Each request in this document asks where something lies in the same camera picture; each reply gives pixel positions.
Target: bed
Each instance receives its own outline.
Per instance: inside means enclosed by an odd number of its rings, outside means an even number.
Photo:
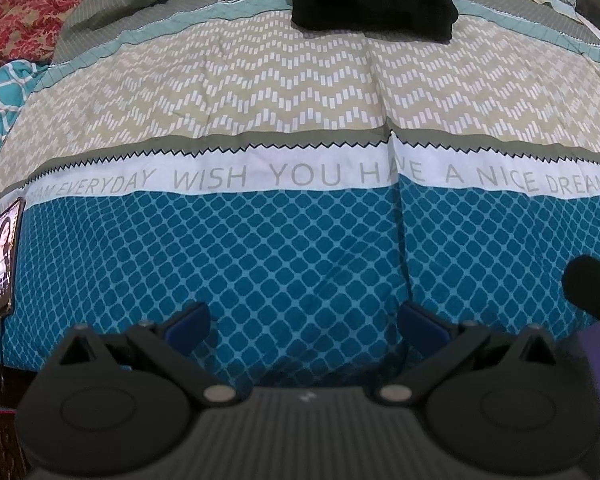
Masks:
[[[589,326],[560,276],[600,257],[600,38],[559,0],[453,1],[445,44],[309,33],[291,0],[83,0],[0,112],[6,363],[190,300],[192,358],[240,390],[385,380],[407,298]]]

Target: gray fabric stripe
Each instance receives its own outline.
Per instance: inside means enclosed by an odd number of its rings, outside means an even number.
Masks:
[[[110,5],[108,0],[95,1],[102,3],[103,6]],[[95,46],[114,40],[125,30],[137,30],[149,23],[165,20],[178,12],[198,10],[217,2],[230,1],[232,0],[167,0],[125,16],[105,12],[99,16],[92,14],[93,18],[84,21],[77,21],[78,17],[76,17],[71,23],[67,21],[62,28],[56,44],[53,64],[71,61]],[[109,8],[117,7],[118,4],[109,6]]]
[[[590,152],[584,148],[568,148],[561,144],[532,144],[521,141],[502,141],[484,134],[454,135],[441,130],[401,129],[392,121],[384,126],[371,130],[313,130],[284,134],[279,132],[244,132],[238,136],[211,135],[192,139],[178,135],[153,137],[135,144],[124,144],[102,150],[80,153],[48,160],[37,168],[25,180],[9,186],[0,193],[0,199],[8,192],[21,188],[41,176],[57,170],[65,170],[78,164],[109,162],[134,155],[151,153],[182,153],[184,155],[200,155],[205,152],[221,150],[236,153],[249,147],[264,146],[266,148],[307,148],[317,146],[377,146],[387,142],[391,131],[405,144],[411,146],[433,146],[465,153],[493,150],[509,156],[531,156],[546,162],[558,160],[582,160],[600,164],[600,153]]]
[[[585,43],[600,46],[600,40],[582,23],[572,20],[547,5],[538,4],[532,0],[470,0],[499,12],[524,18],[530,22],[539,23],[545,27],[562,32],[567,36]]]

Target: blue bedsheet section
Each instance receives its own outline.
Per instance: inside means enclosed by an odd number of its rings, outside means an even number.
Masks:
[[[206,301],[194,357],[253,384],[369,383],[404,359],[408,296],[447,319],[557,337],[589,323],[562,298],[572,256],[600,256],[600,198],[394,186],[61,198],[29,209],[6,361],[39,368],[72,324],[124,330]]]
[[[24,60],[0,68],[0,147],[45,70]]]

